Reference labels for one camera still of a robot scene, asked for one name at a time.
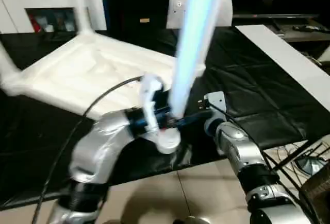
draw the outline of table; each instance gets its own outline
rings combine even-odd
[[[175,55],[178,31],[134,32],[122,39]],[[69,40],[44,41],[36,34],[2,35],[15,64],[24,69]],[[198,110],[206,93],[223,91],[228,112],[262,149],[302,140],[316,141],[330,133],[330,113],[270,57],[236,28],[217,28],[206,59],[206,70],[191,90],[187,114]],[[76,114],[26,96],[0,93],[0,210],[35,203],[58,148],[68,136]],[[84,123],[64,153],[54,174],[47,200],[57,198],[68,181],[68,163],[75,143],[88,132]],[[181,131],[173,154],[160,154],[155,145],[137,139],[124,148],[110,184],[199,165],[219,159],[214,142],[197,122]]]

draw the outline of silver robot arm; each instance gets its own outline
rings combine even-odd
[[[211,93],[206,102],[218,108],[223,93]],[[205,123],[205,132],[214,138],[218,152],[226,154],[246,194],[251,224],[311,224],[303,211],[294,204],[287,191],[278,184],[278,174],[270,171],[258,146],[251,141],[244,130],[226,121],[214,109],[214,115]]]

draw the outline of red object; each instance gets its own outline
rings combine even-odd
[[[39,25],[39,23],[36,21],[36,19],[33,17],[33,15],[29,14],[29,19],[31,21],[32,27],[35,32],[41,32],[42,28]]]

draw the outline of white paper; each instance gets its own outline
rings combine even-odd
[[[170,0],[166,28],[182,28],[188,0]],[[233,20],[232,0],[221,0],[217,27],[230,27]]]

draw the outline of beige tiled floor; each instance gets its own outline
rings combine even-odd
[[[330,136],[323,141],[325,145],[320,150],[330,146]],[[294,148],[294,145],[287,146],[288,151]],[[279,161],[277,149],[267,152]],[[279,148],[278,152],[280,158],[286,156],[283,148]],[[298,182],[293,172],[287,172]],[[304,182],[306,176],[299,175]],[[294,190],[282,174],[280,177]],[[44,203],[38,224],[46,223],[53,203]],[[2,211],[0,223],[28,224],[34,208],[35,205],[31,205]],[[243,190],[228,160],[114,186],[97,224],[119,223],[120,220],[125,224],[171,224],[174,219],[184,219],[189,215],[205,217],[217,224],[250,222]]]

